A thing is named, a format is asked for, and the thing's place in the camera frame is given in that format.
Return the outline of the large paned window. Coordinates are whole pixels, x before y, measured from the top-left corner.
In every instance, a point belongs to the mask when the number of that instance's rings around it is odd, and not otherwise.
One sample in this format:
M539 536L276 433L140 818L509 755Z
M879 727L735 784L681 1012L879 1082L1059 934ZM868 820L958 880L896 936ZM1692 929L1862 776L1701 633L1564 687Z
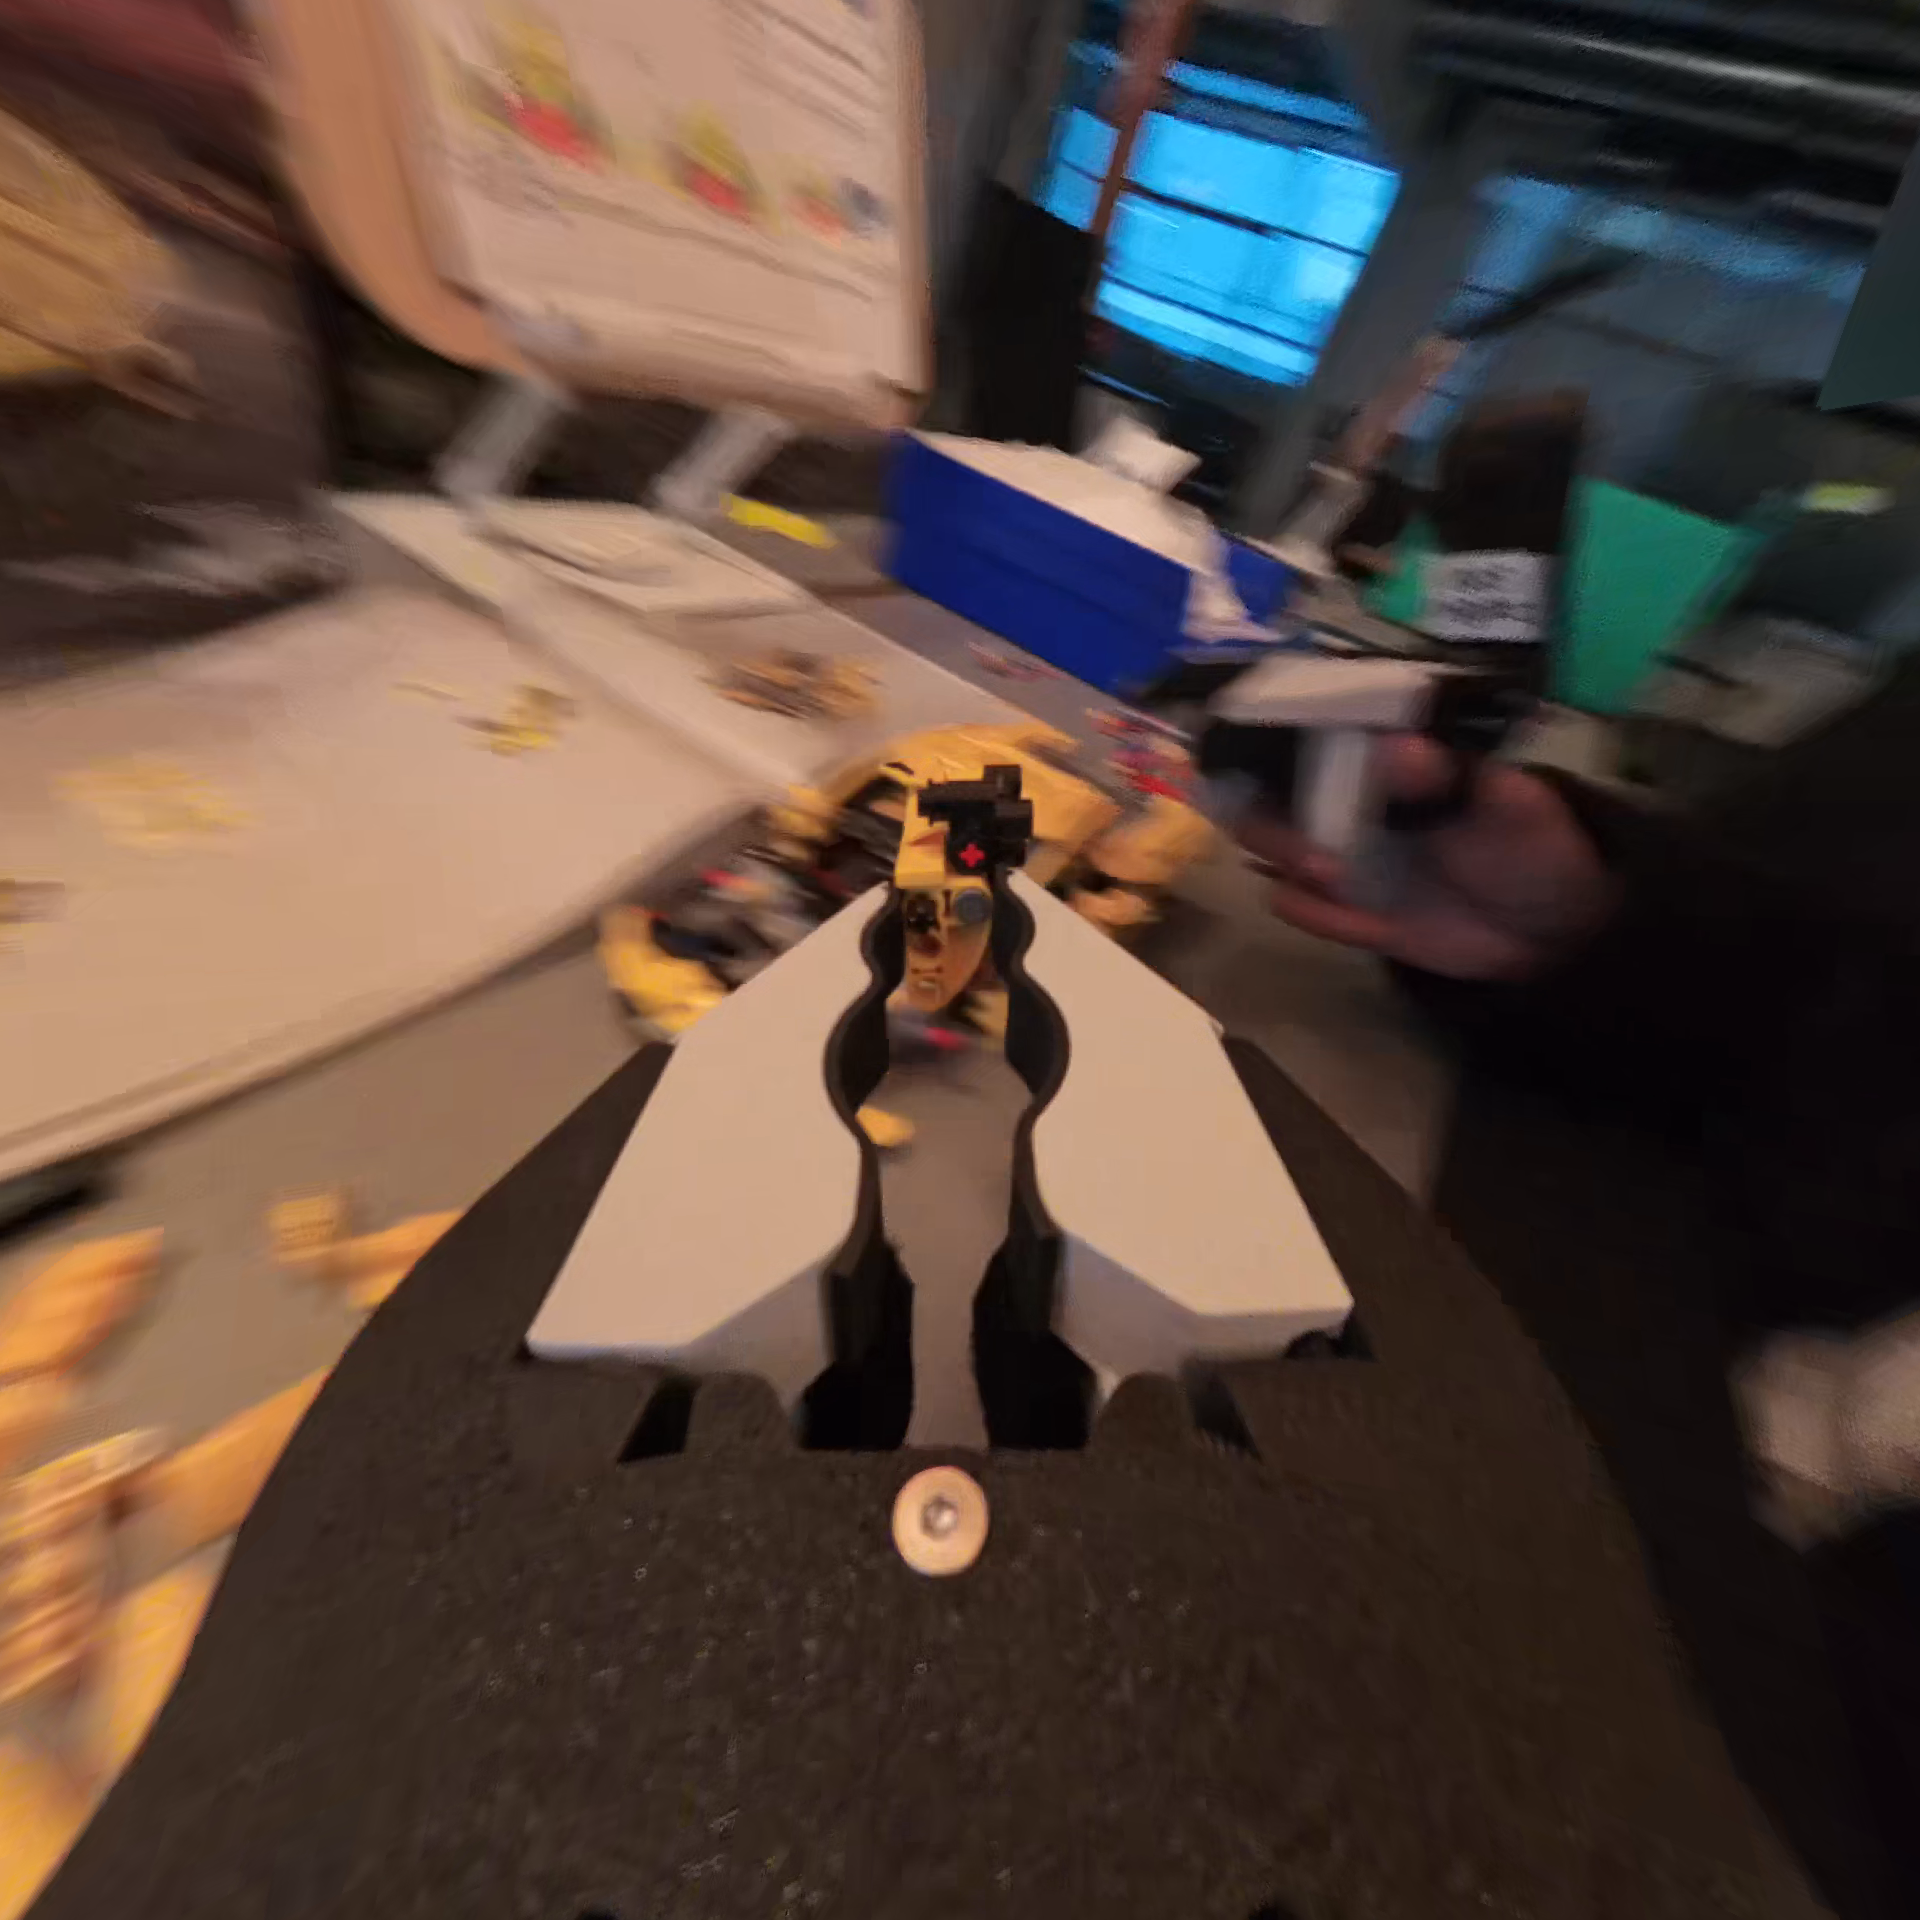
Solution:
M1127 164L1092 322L1199 368L1301 390L1400 193L1363 113L1326 84L1176 62Z

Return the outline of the blue plastic bin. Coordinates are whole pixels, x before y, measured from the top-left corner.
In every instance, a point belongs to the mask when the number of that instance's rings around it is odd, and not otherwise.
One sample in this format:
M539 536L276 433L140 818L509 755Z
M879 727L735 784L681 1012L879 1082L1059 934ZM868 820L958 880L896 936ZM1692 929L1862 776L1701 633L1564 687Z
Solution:
M1124 563L1117 584L1094 584L1087 544L1070 540L1065 561L1044 561L1024 515L1014 534L990 534L977 516L988 488L936 479L915 435L894 438L881 484L881 563L901 587L1107 692L1142 691L1174 656L1207 648L1179 633L1167 567Z

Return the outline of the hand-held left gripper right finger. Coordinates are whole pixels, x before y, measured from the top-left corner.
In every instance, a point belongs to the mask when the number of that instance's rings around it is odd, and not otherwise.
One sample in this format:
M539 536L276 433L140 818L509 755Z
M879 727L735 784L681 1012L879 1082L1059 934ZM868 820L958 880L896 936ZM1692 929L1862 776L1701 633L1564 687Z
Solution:
M1102 1394L1341 1338L1352 1294L1215 1020L1033 880L1001 898L1041 1328Z

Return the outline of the white paper bags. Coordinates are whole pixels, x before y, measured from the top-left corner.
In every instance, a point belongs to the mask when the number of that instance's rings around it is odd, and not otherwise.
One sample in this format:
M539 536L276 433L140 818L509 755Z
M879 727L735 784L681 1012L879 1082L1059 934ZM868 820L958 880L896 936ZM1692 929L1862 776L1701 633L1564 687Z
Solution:
M1017 515L1033 521L1044 561L1065 561L1076 540L1092 552L1096 586L1116 586L1124 563L1171 570L1184 640L1247 640L1285 611L1289 567L1179 498L1179 488L1198 475L1198 456L1134 412L1103 414L1079 451L942 430L920 430L912 441L934 463L936 479L965 473L988 488L977 516L990 534L1014 534Z

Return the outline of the person's right hand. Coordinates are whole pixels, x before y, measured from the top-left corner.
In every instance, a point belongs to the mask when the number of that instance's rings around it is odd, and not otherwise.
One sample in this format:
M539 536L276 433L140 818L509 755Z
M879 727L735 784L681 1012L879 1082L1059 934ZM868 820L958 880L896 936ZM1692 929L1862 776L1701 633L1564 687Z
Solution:
M1543 971L1615 908L1615 886L1561 794L1481 760L1467 778L1437 743L1375 743L1383 820L1360 863L1319 848L1269 810L1237 841L1295 931L1384 963L1464 982Z

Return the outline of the white document stand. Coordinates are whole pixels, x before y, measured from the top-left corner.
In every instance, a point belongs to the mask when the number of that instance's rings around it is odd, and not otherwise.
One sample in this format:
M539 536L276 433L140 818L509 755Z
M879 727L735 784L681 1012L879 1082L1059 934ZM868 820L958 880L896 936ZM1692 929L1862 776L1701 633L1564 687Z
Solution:
M816 328L835 312L829 276L745 230L551 209L512 236L521 274L504 302L445 279L415 234L326 242L391 335L486 377L438 447L430 492L343 492L335 515L476 607L508 607L537 572L639 618L772 607L784 587L707 584L748 567L713 540L731 494L791 441L886 451L917 418L923 374L894 377L835 348ZM647 505L521 492L569 418L659 426L668 402L704 423Z

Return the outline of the pile of yellow brick pieces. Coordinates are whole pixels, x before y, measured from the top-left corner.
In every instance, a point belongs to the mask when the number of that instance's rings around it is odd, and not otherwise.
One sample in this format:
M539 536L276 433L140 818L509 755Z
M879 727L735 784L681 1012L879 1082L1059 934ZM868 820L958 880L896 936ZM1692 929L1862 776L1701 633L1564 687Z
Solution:
M180 1444L46 1450L149 1303L163 1233L85 1239L4 1303L3 1916L28 1916L176 1689L231 1546L331 1362Z

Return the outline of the open instruction booklet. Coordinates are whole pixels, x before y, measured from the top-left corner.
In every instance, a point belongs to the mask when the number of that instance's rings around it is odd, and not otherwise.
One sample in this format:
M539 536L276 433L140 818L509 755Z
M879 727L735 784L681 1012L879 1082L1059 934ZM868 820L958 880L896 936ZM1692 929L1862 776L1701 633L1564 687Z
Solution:
M6 1180L465 992L791 784L1017 719L713 548L652 592L417 498L347 516L350 590L4 687Z

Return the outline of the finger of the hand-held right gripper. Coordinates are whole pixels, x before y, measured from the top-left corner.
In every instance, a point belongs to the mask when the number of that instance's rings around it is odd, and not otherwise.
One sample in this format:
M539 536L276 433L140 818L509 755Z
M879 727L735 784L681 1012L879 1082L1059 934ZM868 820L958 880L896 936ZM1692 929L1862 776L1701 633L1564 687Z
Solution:
M1207 706L1207 734L1415 729L1445 679L1439 664L1404 656L1267 656Z

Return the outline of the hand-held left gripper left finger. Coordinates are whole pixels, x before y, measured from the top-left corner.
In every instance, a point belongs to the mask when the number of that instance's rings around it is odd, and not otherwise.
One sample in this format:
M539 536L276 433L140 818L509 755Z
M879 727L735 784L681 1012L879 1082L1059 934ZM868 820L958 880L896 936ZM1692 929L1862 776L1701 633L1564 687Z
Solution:
M759 1379L871 1362L896 1280L857 1116L892 1071L901 971L878 886L659 1054L529 1355Z

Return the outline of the person's right forearm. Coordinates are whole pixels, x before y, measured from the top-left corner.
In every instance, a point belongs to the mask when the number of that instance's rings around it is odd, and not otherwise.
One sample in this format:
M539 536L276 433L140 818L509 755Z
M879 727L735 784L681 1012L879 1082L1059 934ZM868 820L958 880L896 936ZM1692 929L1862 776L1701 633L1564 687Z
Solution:
M1915 1307L1918 675L1696 811L1592 802L1613 915L1551 985L1685 1136L1764 1327Z

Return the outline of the yellow brick car model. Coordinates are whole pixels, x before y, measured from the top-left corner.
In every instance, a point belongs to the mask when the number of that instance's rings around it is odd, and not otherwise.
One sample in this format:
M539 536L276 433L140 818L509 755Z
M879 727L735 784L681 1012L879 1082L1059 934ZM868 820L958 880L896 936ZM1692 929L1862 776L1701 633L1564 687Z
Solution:
M1014 767L1033 808L1024 872L1116 940L1149 926L1176 878L1213 846L1187 801L1187 755L1164 734L1112 788L1076 767L1055 727L932 727L864 752L763 808L721 863L622 904L599 922L613 995L660 1041L686 1034L852 898L896 872L903 827L925 784Z

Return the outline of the pile of small coloured pins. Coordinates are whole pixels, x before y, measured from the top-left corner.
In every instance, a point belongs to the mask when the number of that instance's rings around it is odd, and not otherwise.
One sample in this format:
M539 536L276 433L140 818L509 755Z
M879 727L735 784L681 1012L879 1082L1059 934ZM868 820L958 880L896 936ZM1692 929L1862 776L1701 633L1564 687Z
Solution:
M1024 689L1035 713L1060 731L1072 734L1073 751L1063 751L1070 767L1083 771L1112 791L1134 801L1193 799L1193 758L1187 734L1171 723L1117 704L1110 696L1065 675L1060 668L1001 643L971 640L971 665L996 682Z

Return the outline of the grey desk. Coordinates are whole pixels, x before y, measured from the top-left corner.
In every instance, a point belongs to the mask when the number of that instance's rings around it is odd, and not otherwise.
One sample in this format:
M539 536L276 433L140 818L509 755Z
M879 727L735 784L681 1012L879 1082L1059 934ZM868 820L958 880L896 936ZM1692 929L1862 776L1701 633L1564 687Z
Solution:
M629 1054L590 946L572 931L430 1016L132 1140L96 1203L6 1241L4 1291L93 1234L163 1227L171 1259L149 1315L97 1359L28 1462L143 1427L190 1441L335 1360L355 1319L271 1268L270 1203L343 1185L383 1227L481 1196ZM1455 1075L1371 963L1269 922L1230 859L1191 880L1189 904L1142 952L1384 1175L1430 1198ZM885 1178L885 1217L919 1288L917 1362L929 1366L910 1439L974 1444L985 1432L968 1305L998 1236L996 1128L1017 1112L1017 1082L990 1058L901 1066L885 1090L923 1128Z

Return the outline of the yellow brick subassembly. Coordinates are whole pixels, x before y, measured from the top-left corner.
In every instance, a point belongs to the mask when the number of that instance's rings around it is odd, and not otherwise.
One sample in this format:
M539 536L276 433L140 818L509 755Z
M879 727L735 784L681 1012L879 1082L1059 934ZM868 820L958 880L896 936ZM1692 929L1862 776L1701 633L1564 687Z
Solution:
M936 1017L990 961L996 887L1024 866L1035 815L1012 761L912 786L894 864L903 975L894 1001Z

